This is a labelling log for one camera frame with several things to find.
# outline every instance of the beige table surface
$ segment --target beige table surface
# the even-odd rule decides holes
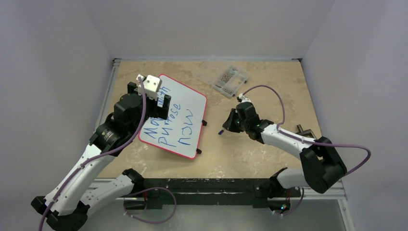
[[[286,123],[283,128],[297,132],[296,125],[312,129],[321,136],[316,114],[299,62],[236,62],[246,68],[251,77],[238,91],[266,84],[283,98]],[[110,111],[120,96],[126,93],[127,83],[137,82],[136,76],[166,74],[208,97],[199,149],[203,151],[193,160],[166,152],[135,140],[99,175],[116,178],[123,170],[133,168],[147,178],[269,178],[282,167],[299,167],[300,161],[278,148],[251,140],[245,133],[225,131],[219,136],[222,124],[236,99],[228,99],[209,85],[192,77],[203,62],[121,62],[115,81]],[[261,119],[282,120],[278,98],[266,88],[257,88],[246,94]]]

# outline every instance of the white wall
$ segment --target white wall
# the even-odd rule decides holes
[[[334,0],[84,0],[113,57],[300,58]]]
[[[30,202],[84,151],[112,60],[79,0],[2,0],[0,31],[0,227],[36,230]]]
[[[357,230],[407,230],[408,1],[337,0],[302,63],[323,134],[371,148],[344,179]],[[341,150],[348,168],[365,153]]]

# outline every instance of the gray floor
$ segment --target gray floor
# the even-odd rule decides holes
[[[174,217],[164,224],[145,224],[123,215],[123,202],[114,201],[89,218],[84,231],[344,231],[337,200],[303,201],[296,212],[280,218],[269,209],[250,206],[180,205]],[[138,216],[150,220],[163,219],[172,210],[145,210]]]

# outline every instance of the whiteboard frame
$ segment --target whiteboard frame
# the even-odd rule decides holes
[[[174,80],[174,81],[178,82],[179,84],[181,84],[181,85],[183,85],[183,86],[185,86],[185,87],[187,87],[187,88],[189,88],[189,89],[195,91],[196,93],[198,93],[198,94],[200,94],[200,95],[202,95],[202,96],[205,97],[205,106],[204,106],[203,118],[201,119],[201,120],[204,120],[205,111],[206,111],[206,109],[207,109],[207,103],[208,103],[208,98],[207,98],[207,96],[204,95],[204,94],[202,94],[201,92],[197,91],[196,89],[193,89],[193,88],[191,88],[191,87],[185,85],[184,83],[182,83],[182,82],[180,82],[180,81],[178,81],[178,80],[176,80],[176,79],[174,79],[174,78],[172,78],[172,77],[170,77],[170,76],[168,76],[168,75],[166,75],[166,74],[160,74],[160,75],[159,75],[159,78],[160,78],[161,76],[166,76],[167,78],[169,78],[169,79],[171,79],[171,80]],[[139,141],[141,141],[141,142],[143,142],[143,143],[145,143],[145,144],[148,144],[148,145],[151,145],[151,146],[153,146],[153,147],[160,148],[160,149],[166,150],[166,151],[168,151],[168,152],[170,152],[170,153],[173,153],[173,154],[182,156],[182,157],[184,157],[184,158],[193,160],[193,159],[195,159],[195,158],[197,157],[197,149],[198,149],[198,146],[200,145],[200,139],[201,139],[201,133],[202,133],[202,131],[203,131],[203,123],[201,123],[200,133],[198,134],[197,147],[196,147],[195,155],[194,155],[193,157],[185,156],[185,155],[183,155],[183,154],[176,153],[176,152],[174,152],[174,151],[172,151],[172,150],[170,150],[170,149],[167,149],[167,148],[164,148],[164,147],[160,147],[160,146],[158,146],[158,145],[156,145],[156,144],[154,144],[154,143],[149,143],[149,142],[147,142],[147,141],[144,141],[144,140],[142,140],[142,139],[140,138],[140,132],[139,132],[139,134],[138,134],[138,139],[139,139]]]

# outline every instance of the red border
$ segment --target red border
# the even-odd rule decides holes
[[[176,79],[173,79],[172,77],[170,77],[170,76],[168,76],[168,75],[160,74],[160,75],[159,75],[159,78],[160,78],[160,76],[166,76],[167,78],[170,78],[170,79],[172,79],[172,80],[178,82],[179,84],[181,84],[181,85],[183,85],[183,86],[185,86],[185,87],[190,88],[191,90],[195,91],[196,93],[198,93],[198,94],[200,94],[200,95],[203,95],[203,96],[205,97],[205,106],[204,106],[204,113],[203,113],[203,118],[202,118],[202,119],[204,119],[205,110],[207,109],[207,101],[208,101],[208,98],[207,98],[206,95],[202,94],[201,92],[199,92],[199,91],[197,91],[197,90],[195,90],[195,89],[192,89],[191,87],[185,85],[184,83],[181,83],[181,82],[177,81]],[[200,134],[198,134],[197,148],[198,148],[198,145],[200,144],[201,131],[203,131],[203,124],[201,124]],[[169,149],[166,149],[166,148],[163,148],[163,147],[159,147],[159,146],[157,146],[157,145],[155,145],[155,144],[152,144],[152,143],[149,143],[149,142],[145,142],[145,141],[143,141],[143,140],[140,139],[140,133],[141,133],[141,131],[140,131],[139,134],[138,134],[138,138],[139,138],[139,141],[141,141],[141,142],[143,142],[143,143],[149,144],[149,145],[154,146],[154,147],[156,147],[156,148],[160,148],[160,149],[166,150],[166,151],[168,151],[168,152],[174,153],[174,154],[176,154],[176,155],[185,157],[185,158],[190,159],[190,160],[193,160],[193,159],[195,159],[195,158],[197,157],[197,152],[195,152],[195,156],[194,156],[194,157],[190,158],[190,157],[188,157],[188,156],[185,156],[185,155],[176,153],[176,152],[174,152],[174,151],[172,151],[172,150],[169,150]]]

